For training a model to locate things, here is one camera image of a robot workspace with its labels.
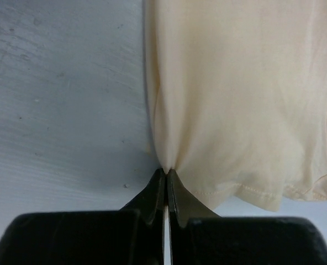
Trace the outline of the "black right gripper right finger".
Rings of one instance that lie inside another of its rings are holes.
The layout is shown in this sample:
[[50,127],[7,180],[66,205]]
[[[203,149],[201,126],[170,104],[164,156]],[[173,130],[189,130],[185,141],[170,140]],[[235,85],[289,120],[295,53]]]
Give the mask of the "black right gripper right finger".
[[167,174],[172,264],[327,264],[327,245],[307,219],[222,217]]

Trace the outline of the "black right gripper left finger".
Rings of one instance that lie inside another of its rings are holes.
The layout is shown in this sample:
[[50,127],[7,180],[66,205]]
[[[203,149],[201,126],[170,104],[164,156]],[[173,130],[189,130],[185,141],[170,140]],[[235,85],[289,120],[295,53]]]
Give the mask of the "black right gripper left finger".
[[165,174],[119,210],[27,213],[0,239],[0,264],[163,264]]

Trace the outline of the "cream beige underwear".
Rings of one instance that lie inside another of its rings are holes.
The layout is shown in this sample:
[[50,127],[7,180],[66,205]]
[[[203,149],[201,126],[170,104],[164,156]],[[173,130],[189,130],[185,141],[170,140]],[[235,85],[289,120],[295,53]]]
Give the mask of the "cream beige underwear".
[[327,201],[327,1],[146,1],[165,171],[209,208]]

